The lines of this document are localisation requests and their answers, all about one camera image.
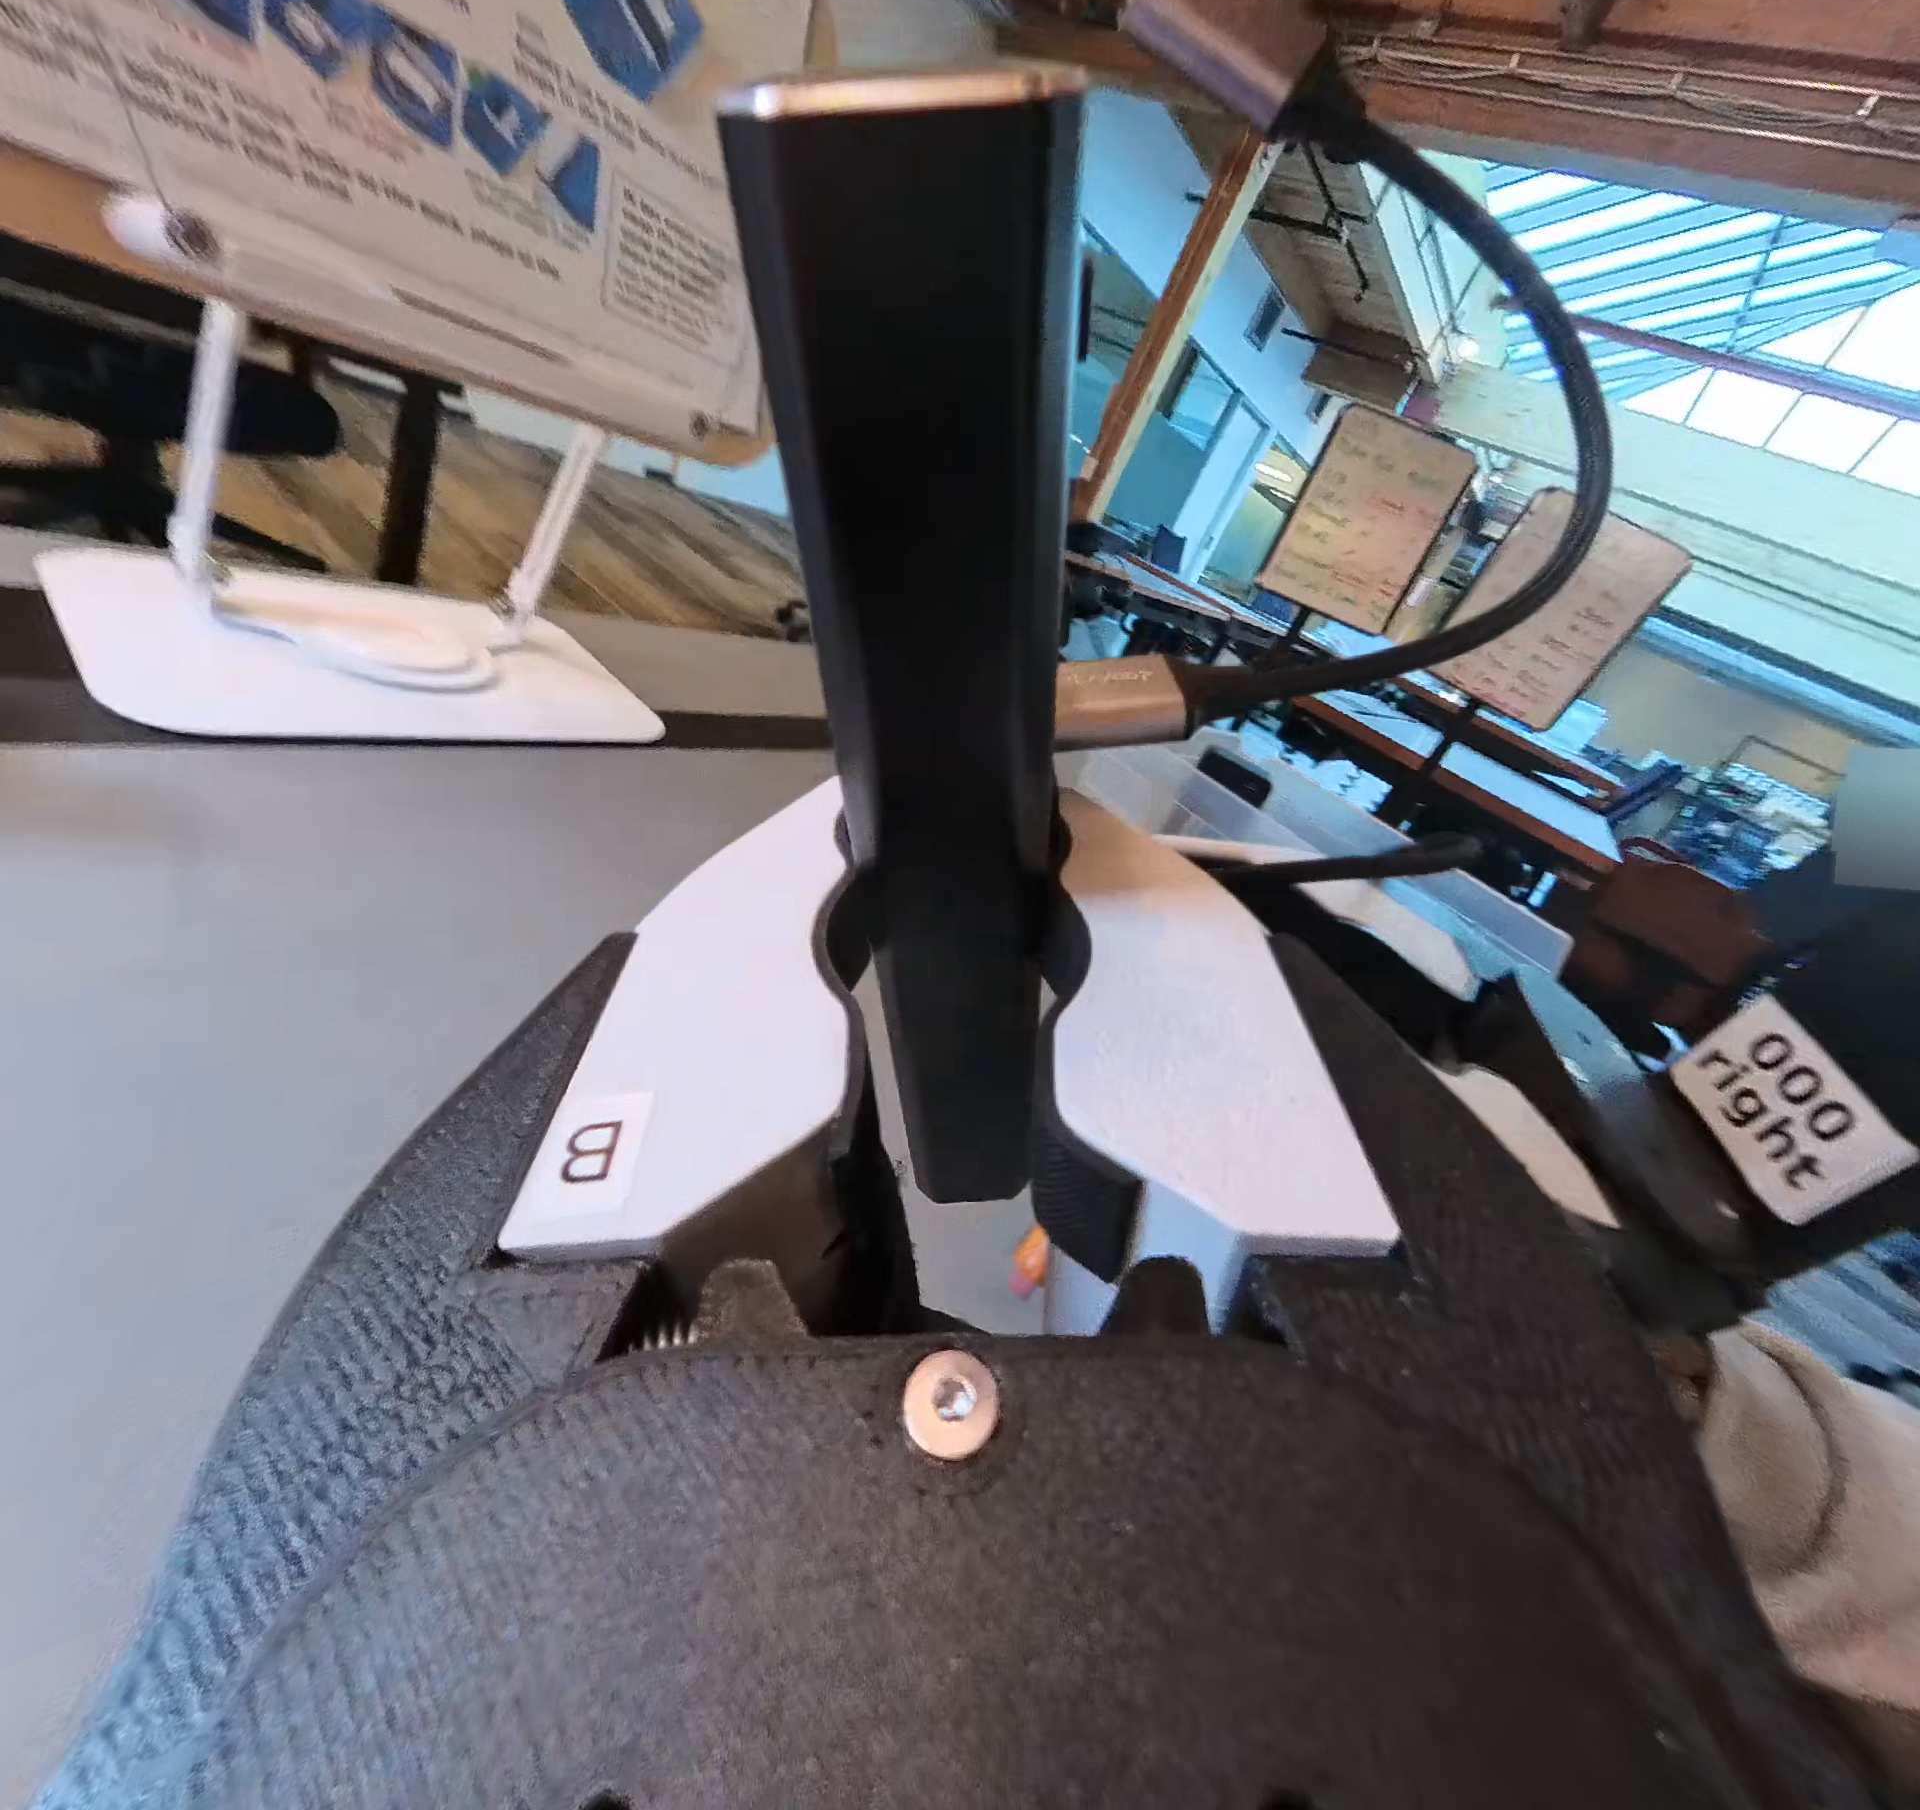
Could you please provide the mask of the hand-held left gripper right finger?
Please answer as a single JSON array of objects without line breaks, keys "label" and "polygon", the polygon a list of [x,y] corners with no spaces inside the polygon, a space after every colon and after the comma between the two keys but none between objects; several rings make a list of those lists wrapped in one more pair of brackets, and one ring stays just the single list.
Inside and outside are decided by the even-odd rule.
[{"label": "hand-held left gripper right finger", "polygon": [[1059,818],[1033,1175],[1049,1280],[1392,1255],[1400,1226],[1256,917],[1090,796],[1060,795]]}]

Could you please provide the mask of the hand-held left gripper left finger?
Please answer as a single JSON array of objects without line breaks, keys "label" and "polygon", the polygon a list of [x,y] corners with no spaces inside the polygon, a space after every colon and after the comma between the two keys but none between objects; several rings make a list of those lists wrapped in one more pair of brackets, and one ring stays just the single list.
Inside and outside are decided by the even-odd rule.
[{"label": "hand-held left gripper left finger", "polygon": [[849,1085],[814,931],[843,885],[835,777],[648,912],[500,1223],[511,1259],[653,1254],[812,1143]]}]

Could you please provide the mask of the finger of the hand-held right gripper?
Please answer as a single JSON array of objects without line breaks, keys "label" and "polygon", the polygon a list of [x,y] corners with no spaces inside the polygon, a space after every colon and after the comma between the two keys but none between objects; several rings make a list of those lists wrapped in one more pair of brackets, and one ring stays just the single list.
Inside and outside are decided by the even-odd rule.
[{"label": "finger of the hand-held right gripper", "polygon": [[1596,1173],[1517,1086],[1496,1074],[1431,1074],[1431,1077],[1522,1165],[1532,1184],[1569,1223],[1603,1233],[1619,1231],[1619,1217]]}]

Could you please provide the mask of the clear plastic bin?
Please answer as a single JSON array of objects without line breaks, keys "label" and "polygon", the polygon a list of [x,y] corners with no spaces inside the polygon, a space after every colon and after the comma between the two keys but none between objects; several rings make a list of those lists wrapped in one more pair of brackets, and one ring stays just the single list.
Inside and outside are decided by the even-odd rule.
[{"label": "clear plastic bin", "polygon": [[[1200,745],[1154,745],[1065,758],[1066,785],[1190,854],[1231,866],[1376,859],[1410,841],[1284,761],[1229,767],[1264,789],[1248,800],[1202,769]],[[1310,908],[1404,959],[1425,981],[1467,1000],[1504,975],[1556,977],[1572,936],[1463,870],[1305,887]]]}]

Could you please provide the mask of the black usb hub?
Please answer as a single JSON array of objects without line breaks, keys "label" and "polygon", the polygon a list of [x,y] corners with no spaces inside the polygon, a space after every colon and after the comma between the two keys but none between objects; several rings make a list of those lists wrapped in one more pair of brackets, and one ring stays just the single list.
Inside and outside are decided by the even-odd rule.
[{"label": "black usb hub", "polygon": [[1086,78],[762,79],[716,106],[911,1168],[1030,1180]]}]

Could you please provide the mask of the person's right forearm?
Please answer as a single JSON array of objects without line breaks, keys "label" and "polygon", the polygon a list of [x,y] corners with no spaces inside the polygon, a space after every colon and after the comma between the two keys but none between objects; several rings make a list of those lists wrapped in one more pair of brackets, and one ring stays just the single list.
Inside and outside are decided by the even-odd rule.
[{"label": "person's right forearm", "polygon": [[1789,1668],[1915,1806],[1915,1408],[1751,1319],[1653,1359]]}]

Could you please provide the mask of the white sign stand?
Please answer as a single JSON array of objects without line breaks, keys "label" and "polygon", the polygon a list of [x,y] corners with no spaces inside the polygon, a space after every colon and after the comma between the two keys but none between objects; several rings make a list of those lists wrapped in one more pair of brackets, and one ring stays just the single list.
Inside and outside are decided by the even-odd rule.
[{"label": "white sign stand", "polygon": [[35,580],[88,697],[213,740],[653,745],[663,719],[542,598],[609,436],[579,424],[497,603],[222,568],[213,505],[248,318],[206,305],[158,554],[58,549]]}]

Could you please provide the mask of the wood-framed whiteboard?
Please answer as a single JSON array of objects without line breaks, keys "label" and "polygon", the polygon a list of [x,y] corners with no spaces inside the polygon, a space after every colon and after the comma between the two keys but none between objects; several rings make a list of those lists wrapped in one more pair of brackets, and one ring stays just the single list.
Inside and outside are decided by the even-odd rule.
[{"label": "wood-framed whiteboard", "polygon": [[1475,454],[1400,414],[1339,411],[1255,586],[1382,636],[1475,478]]},{"label": "wood-framed whiteboard", "polygon": [[[1471,622],[1532,581],[1569,514],[1567,489],[1534,492],[1475,571],[1453,622]],[[1551,603],[1429,676],[1542,733],[1585,694],[1594,676],[1691,571],[1693,554],[1681,544],[1609,512],[1594,547]]]}]

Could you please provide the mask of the instruction sign board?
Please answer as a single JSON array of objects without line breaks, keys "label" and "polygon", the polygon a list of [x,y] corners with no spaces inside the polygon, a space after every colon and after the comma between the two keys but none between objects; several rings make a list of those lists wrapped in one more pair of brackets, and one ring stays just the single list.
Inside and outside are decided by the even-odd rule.
[{"label": "instruction sign board", "polygon": [[687,457],[762,446],[715,131],[812,0],[3,0],[3,140],[255,315]]}]

